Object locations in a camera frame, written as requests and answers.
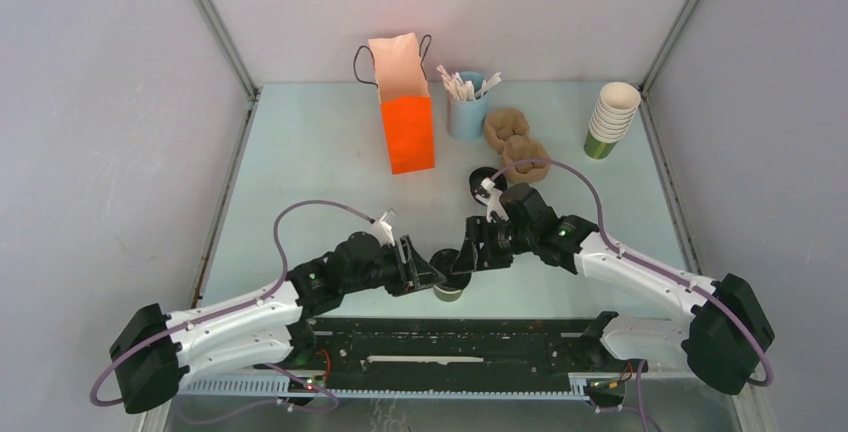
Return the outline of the black coffee lid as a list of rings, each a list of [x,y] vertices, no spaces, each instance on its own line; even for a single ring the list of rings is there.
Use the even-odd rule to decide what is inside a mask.
[[[471,281],[470,273],[459,273],[453,271],[454,263],[459,256],[457,249],[441,249],[433,254],[429,263],[445,276],[445,281],[436,285],[436,288],[444,292],[463,291]]]

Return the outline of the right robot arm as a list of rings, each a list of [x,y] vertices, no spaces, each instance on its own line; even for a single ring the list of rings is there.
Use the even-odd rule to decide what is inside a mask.
[[[486,180],[482,188],[487,213],[467,218],[463,244],[444,270],[448,277],[507,269],[515,256],[531,253],[546,265],[611,284],[667,312],[659,320],[602,313],[599,332],[581,344],[591,368],[606,370],[619,359],[676,362],[727,395],[755,382],[760,355],[775,333],[743,278],[728,274],[715,280],[668,269],[613,242],[591,221],[557,215],[527,184],[500,191]]]

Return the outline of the green paper cup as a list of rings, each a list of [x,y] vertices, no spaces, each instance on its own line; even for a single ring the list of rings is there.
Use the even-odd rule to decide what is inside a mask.
[[[433,292],[440,301],[450,303],[457,301],[462,296],[464,290],[461,288],[437,285],[433,288]]]

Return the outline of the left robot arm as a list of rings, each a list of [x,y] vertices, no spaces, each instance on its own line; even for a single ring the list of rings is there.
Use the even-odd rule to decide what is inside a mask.
[[[166,313],[153,303],[135,312],[110,348],[128,414],[149,411],[201,379],[257,364],[304,368],[316,355],[308,320],[360,291],[399,297],[445,281],[411,240],[382,244],[357,232],[323,256],[288,272],[281,284],[211,306]]]

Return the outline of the brown pulp cup carrier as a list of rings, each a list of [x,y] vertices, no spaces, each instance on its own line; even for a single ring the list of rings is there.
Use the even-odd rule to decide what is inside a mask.
[[[520,160],[532,162],[510,167],[504,172],[513,183],[533,184],[544,180],[550,170],[544,146],[530,136],[530,127],[525,115],[516,108],[503,108],[490,112],[483,122],[483,135],[488,145],[501,157],[503,165]]]

